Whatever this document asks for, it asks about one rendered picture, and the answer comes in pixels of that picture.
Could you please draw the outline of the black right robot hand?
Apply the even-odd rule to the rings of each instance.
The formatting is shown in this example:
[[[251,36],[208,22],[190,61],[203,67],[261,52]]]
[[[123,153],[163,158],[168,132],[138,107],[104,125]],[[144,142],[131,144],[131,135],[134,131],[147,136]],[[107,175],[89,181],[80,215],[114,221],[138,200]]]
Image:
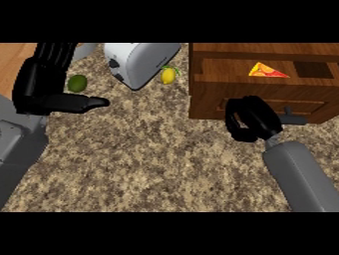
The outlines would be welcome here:
[[[225,127],[231,137],[245,142],[268,140],[283,131],[279,115],[259,96],[227,101]]]

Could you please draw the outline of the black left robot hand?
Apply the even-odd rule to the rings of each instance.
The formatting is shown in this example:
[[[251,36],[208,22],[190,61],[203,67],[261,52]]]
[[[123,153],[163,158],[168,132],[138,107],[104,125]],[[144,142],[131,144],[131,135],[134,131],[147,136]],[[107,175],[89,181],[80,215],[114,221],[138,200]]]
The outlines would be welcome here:
[[[112,104],[106,98],[64,93],[76,48],[76,43],[38,44],[35,55],[24,61],[14,84],[12,102],[18,114],[83,114]]]

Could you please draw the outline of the brown wooden drawer front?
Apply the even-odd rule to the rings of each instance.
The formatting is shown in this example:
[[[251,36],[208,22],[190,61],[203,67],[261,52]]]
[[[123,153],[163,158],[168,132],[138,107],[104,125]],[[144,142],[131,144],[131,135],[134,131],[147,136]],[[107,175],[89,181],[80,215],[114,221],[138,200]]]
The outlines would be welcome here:
[[[339,116],[338,87],[228,83],[199,83],[193,87],[188,116],[222,120],[225,101],[245,96],[259,96],[279,114],[290,107],[313,124],[323,124]]]

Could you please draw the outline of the green lime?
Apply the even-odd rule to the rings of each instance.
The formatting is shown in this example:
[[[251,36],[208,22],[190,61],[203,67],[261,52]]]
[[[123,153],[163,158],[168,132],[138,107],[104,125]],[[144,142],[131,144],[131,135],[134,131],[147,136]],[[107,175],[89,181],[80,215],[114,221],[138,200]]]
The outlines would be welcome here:
[[[88,87],[88,78],[83,75],[76,75],[69,80],[69,90],[75,93],[82,92]]]

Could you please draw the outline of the pizza slice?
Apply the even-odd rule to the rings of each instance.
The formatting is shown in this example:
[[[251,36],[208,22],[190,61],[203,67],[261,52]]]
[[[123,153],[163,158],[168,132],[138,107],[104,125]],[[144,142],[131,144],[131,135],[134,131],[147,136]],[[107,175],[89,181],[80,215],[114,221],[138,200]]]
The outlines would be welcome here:
[[[287,78],[287,75],[258,62],[249,72],[251,77]]]

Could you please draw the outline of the brown wooden cabinet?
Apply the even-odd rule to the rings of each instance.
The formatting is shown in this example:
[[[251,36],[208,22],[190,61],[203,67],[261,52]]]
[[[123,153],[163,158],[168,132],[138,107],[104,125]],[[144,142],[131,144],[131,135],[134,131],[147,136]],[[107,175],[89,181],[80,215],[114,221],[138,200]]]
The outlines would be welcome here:
[[[287,78],[251,77],[258,62]],[[339,43],[191,43],[190,99],[199,83],[339,88]]]

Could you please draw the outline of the white and grey toaster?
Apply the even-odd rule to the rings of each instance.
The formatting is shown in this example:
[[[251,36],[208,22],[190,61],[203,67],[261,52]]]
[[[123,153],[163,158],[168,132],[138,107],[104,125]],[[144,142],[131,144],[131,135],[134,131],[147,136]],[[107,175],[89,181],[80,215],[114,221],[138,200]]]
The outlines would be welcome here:
[[[138,91],[180,49],[181,43],[107,43],[104,51],[113,76]]]

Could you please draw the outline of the yellow lemon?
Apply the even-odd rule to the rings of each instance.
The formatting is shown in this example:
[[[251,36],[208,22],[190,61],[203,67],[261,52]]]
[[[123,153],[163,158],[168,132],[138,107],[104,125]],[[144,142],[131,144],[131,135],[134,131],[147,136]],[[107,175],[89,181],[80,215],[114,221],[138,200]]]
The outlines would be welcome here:
[[[178,69],[172,66],[165,66],[162,72],[162,82],[165,85],[169,85],[174,82],[177,75]]]

